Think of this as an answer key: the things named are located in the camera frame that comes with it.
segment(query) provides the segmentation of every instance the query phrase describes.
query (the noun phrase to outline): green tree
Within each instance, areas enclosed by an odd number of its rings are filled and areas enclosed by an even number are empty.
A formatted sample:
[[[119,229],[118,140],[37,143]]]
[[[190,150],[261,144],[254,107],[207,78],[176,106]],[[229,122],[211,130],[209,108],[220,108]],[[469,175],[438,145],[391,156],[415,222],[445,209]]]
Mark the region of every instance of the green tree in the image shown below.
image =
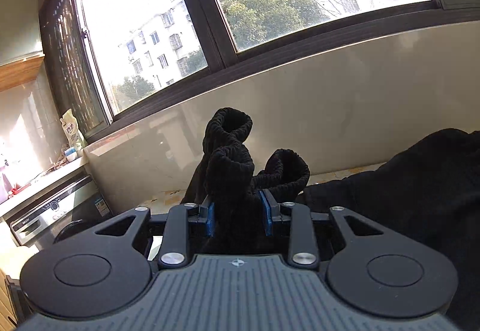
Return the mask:
[[[329,20],[315,0],[222,0],[240,50]]]
[[[205,60],[205,56],[203,56],[203,51],[199,48],[188,54],[187,69],[184,73],[182,72],[182,76],[193,74],[204,67],[207,67],[207,61]]]
[[[142,98],[149,96],[155,91],[153,83],[148,82],[140,75],[126,76],[121,85],[112,87],[112,92],[117,101],[120,110],[124,110],[132,106]]]

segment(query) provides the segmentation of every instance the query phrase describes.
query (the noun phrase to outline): cabinet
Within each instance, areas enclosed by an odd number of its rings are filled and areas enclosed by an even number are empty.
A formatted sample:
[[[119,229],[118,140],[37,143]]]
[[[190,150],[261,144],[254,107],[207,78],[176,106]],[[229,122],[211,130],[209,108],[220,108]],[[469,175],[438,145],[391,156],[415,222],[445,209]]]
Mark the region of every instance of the cabinet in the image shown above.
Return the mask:
[[[0,91],[34,80],[43,56],[38,0],[0,0]]]

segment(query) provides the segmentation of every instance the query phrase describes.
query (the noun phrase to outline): plastic bag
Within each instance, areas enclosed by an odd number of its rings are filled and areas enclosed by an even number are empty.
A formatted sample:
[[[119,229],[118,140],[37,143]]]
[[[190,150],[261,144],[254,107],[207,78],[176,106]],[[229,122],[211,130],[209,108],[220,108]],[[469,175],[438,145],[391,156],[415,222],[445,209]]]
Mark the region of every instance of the plastic bag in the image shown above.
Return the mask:
[[[75,147],[76,151],[80,151],[82,148],[84,148],[87,143],[82,133],[78,129],[78,121],[71,112],[71,109],[65,112],[60,121],[61,127],[63,128],[63,132],[65,132],[70,147]]]

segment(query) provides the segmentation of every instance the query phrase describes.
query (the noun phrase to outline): black fabric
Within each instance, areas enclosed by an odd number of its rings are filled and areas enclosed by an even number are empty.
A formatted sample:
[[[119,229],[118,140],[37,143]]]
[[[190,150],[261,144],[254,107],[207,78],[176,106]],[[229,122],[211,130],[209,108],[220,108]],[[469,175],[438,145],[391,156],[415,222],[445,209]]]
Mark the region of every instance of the black fabric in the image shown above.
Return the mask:
[[[435,132],[376,171],[309,186],[315,212],[341,205],[446,255],[459,285],[447,315],[480,325],[480,132]]]
[[[303,159],[292,150],[276,150],[265,169],[252,179],[253,189],[268,189],[277,202],[294,201],[307,185],[310,170]]]
[[[215,208],[215,232],[203,252],[253,254],[265,237],[262,203],[251,191],[254,163],[243,145],[220,147],[208,163],[205,184]]]
[[[203,157],[181,201],[201,204],[206,197],[205,173],[210,157],[217,148],[242,144],[251,131],[253,122],[247,114],[233,108],[222,108],[208,122],[203,138]]]

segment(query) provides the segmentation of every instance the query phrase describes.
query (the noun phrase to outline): countertop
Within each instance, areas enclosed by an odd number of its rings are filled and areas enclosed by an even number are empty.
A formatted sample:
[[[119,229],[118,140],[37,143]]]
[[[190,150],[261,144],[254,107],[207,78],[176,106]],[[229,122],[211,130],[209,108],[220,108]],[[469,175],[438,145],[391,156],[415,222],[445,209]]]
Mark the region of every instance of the countertop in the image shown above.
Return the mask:
[[[22,202],[28,200],[30,197],[35,196],[38,192],[42,191],[46,187],[52,185],[52,183],[61,180],[64,176],[72,173],[78,168],[85,166],[88,163],[88,158],[83,156],[81,158],[75,159],[73,162],[62,166],[61,168],[53,171],[50,174],[47,174],[41,177],[38,181],[28,186],[25,190],[21,191],[19,194],[9,198],[2,204],[0,204],[0,217],[11,211],[17,205],[20,205]]]

